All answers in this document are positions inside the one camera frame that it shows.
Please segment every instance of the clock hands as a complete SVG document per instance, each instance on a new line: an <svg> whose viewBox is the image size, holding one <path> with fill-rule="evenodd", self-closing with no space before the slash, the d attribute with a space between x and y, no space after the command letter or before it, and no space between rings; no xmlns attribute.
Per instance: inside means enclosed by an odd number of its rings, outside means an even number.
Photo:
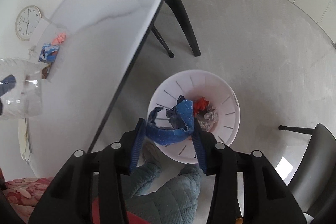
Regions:
<svg viewBox="0 0 336 224"><path fill-rule="evenodd" d="M26 29L26 34L28 33L28 24L29 24L29 9L28 9L28 15L27 15L27 29Z"/></svg>

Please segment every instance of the black chair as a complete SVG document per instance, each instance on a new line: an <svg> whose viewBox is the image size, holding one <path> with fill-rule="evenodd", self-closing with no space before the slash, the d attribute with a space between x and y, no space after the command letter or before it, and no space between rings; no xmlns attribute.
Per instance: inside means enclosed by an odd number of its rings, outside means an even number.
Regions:
<svg viewBox="0 0 336 224"><path fill-rule="evenodd" d="M152 30L153 34L156 36L156 38L159 40L159 42L161 43L161 45L165 48L165 50L167 51L169 57L173 58L174 54L171 52L171 50L169 49L168 45L164 41L163 37L160 35L158 29L153 25L153 27L152 27L151 30Z"/></svg>
<svg viewBox="0 0 336 224"><path fill-rule="evenodd" d="M322 124L315 128L280 125L288 130L311 135L302 161L288 184L304 213L314 218L311 224L336 222L336 140Z"/></svg>

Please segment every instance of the white wall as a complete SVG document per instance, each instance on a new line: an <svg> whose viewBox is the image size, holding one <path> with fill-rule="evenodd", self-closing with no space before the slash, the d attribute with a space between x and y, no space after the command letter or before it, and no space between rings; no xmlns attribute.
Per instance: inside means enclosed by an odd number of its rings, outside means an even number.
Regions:
<svg viewBox="0 0 336 224"><path fill-rule="evenodd" d="M7 181L35 177L20 156L17 120L0 121L0 167Z"/></svg>

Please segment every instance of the white table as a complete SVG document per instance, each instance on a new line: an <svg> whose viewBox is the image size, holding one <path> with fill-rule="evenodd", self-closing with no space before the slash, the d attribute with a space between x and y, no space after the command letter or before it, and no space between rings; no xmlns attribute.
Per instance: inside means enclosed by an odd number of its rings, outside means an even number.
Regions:
<svg viewBox="0 0 336 224"><path fill-rule="evenodd" d="M42 85L31 117L31 167L55 175L87 150L162 0L64 0L50 20L70 36Z"/></svg>

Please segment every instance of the crumpled fabric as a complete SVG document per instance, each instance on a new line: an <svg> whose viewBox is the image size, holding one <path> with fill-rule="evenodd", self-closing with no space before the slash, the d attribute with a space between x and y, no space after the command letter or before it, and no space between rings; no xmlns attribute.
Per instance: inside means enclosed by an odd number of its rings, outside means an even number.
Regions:
<svg viewBox="0 0 336 224"><path fill-rule="evenodd" d="M169 145L184 141L194 132L193 101L180 96L177 105L167 109L166 116L173 128L158 127L155 119L162 107L154 108L149 116L146 136L160 145Z"/></svg>
<svg viewBox="0 0 336 224"><path fill-rule="evenodd" d="M64 32L61 32L57 35L57 37L52 41L51 45L59 45L62 44L65 41L66 34Z"/></svg>

